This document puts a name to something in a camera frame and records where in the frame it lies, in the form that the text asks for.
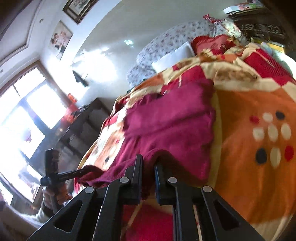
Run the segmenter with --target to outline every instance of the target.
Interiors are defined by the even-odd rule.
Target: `red dot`
[[[294,156],[294,149],[292,146],[286,146],[285,149],[285,158],[287,161],[290,161]]]
[[[253,122],[254,124],[259,124],[259,118],[257,116],[251,115],[250,122]]]

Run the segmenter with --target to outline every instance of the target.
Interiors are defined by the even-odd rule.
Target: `magenta garment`
[[[142,154],[143,189],[148,190],[154,181],[156,160],[179,176],[205,183],[214,138],[213,92],[213,81],[199,79],[180,88],[176,86],[164,96],[144,96],[127,110],[125,139],[110,168],[102,174],[93,167],[98,170],[78,182],[95,187],[109,183],[122,177],[126,168],[134,165],[136,154]]]

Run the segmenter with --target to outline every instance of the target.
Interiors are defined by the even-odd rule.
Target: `triangular cutout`
[[[81,209],[81,206],[81,200],[78,200],[76,203],[72,204],[72,207],[70,207],[58,220],[56,220],[54,226],[67,233],[70,233]]]
[[[231,230],[239,227],[238,220],[230,212],[228,212],[218,200],[214,201],[214,206],[224,230]]]

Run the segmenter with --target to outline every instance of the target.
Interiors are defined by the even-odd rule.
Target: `white pillow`
[[[152,63],[152,68],[157,72],[161,72],[169,67],[172,67],[182,59],[194,57],[195,53],[190,45],[186,42],[181,47],[177,48],[174,52],[170,52],[159,60]]]

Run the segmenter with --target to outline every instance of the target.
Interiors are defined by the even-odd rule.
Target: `framed picture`
[[[73,33],[59,21],[49,41],[49,48],[61,60]]]
[[[97,1],[98,0],[69,0],[63,8],[63,11],[79,24]]]

